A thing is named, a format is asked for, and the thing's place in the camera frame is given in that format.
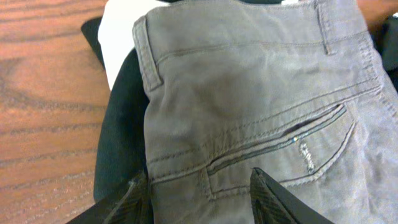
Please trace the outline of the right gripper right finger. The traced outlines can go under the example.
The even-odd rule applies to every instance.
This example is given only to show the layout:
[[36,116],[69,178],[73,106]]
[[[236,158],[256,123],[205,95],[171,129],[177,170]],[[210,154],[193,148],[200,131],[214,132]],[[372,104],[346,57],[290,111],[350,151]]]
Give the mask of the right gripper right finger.
[[258,167],[252,170],[249,193],[255,224],[333,224]]

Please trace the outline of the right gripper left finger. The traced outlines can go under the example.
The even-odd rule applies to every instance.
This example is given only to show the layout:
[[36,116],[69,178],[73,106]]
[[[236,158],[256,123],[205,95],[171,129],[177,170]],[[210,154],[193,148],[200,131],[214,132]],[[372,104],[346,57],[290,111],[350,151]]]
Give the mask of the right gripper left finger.
[[67,224],[152,224],[146,173],[141,171]]

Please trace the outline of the grey shorts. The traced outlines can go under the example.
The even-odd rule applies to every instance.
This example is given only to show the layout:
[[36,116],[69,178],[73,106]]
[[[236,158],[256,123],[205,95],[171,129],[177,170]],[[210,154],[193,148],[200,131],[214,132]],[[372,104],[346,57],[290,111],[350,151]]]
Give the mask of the grey shorts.
[[253,223],[255,168],[334,223],[397,222],[397,92],[355,1],[181,1],[132,34],[156,223]]

